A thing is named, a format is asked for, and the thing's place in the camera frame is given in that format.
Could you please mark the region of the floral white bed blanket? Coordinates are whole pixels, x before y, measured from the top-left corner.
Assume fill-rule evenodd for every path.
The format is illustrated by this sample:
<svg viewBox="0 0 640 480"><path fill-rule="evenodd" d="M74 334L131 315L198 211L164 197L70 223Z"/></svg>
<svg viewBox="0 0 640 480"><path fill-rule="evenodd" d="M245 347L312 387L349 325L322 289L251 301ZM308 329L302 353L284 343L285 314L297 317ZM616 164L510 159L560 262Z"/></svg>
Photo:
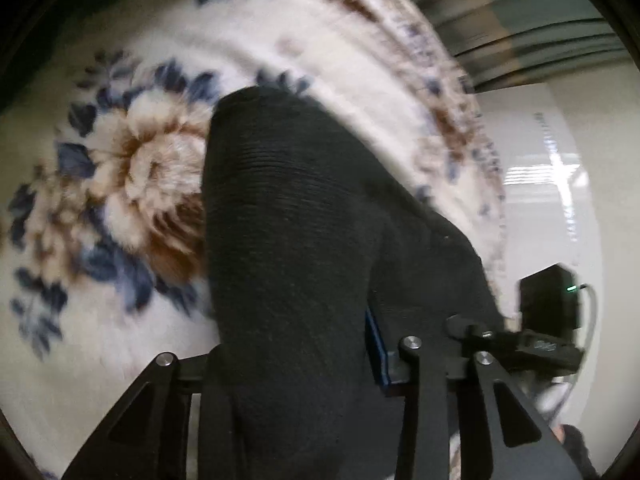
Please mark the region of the floral white bed blanket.
<svg viewBox="0 0 640 480"><path fill-rule="evenodd" d="M216 344L210 118L254 84L319 101L504 278L499 156L410 0L115 0L1 115L1 409L60 478L153 356Z"/></svg>

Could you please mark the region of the white headboard panel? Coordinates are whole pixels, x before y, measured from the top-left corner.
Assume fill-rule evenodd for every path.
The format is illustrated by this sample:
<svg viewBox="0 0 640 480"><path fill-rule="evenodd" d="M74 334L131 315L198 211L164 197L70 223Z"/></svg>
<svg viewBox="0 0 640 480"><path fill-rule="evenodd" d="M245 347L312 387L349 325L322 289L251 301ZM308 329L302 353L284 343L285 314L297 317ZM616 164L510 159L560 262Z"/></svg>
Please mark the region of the white headboard panel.
<svg viewBox="0 0 640 480"><path fill-rule="evenodd" d="M577 340L588 352L564 422L584 414L600 344L603 266L589 177L570 127L546 84L478 95L485 130L494 141L506 199L506 249L499 275L499 308L516 320L518 281L559 263L575 274L584 305Z"/></svg>

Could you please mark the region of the black striped t-shirt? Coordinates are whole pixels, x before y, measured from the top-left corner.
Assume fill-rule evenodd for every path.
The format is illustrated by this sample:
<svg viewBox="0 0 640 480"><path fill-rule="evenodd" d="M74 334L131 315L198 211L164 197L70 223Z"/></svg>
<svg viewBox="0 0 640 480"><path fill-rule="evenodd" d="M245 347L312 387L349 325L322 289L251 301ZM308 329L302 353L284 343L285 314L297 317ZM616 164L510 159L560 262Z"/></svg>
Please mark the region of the black striped t-shirt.
<svg viewBox="0 0 640 480"><path fill-rule="evenodd" d="M402 406L375 385L366 310L442 352L451 315L501 327L480 257L315 102L222 99L203 174L224 371L253 479L383 479Z"/></svg>

